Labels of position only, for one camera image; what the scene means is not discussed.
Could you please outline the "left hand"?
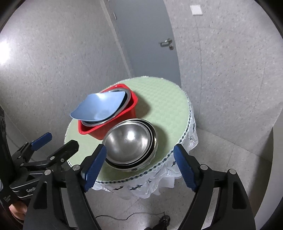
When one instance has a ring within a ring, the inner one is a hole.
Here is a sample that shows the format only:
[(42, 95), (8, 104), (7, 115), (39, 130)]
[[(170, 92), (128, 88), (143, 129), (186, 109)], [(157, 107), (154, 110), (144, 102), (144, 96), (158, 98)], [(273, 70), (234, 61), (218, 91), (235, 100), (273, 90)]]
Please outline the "left hand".
[(18, 201), (9, 206), (10, 212), (19, 220), (24, 220), (27, 213), (27, 206), (25, 203)]

